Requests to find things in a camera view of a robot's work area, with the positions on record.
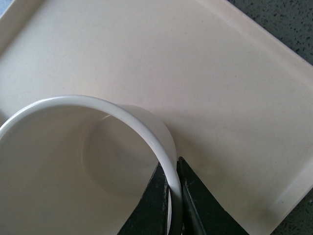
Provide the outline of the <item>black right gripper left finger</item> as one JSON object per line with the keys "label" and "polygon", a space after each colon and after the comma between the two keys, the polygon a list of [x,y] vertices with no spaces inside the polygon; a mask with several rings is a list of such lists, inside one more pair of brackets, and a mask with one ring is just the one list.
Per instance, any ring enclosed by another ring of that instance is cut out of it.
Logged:
{"label": "black right gripper left finger", "polygon": [[158,164],[139,200],[120,231],[120,235],[168,234],[169,186]]}

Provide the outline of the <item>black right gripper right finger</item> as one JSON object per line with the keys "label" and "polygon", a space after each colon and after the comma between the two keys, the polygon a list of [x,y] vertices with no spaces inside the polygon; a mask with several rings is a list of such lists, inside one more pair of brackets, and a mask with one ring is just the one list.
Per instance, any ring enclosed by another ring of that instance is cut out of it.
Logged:
{"label": "black right gripper right finger", "polygon": [[184,235],[246,235],[246,230],[220,205],[183,157],[177,173],[183,195]]}

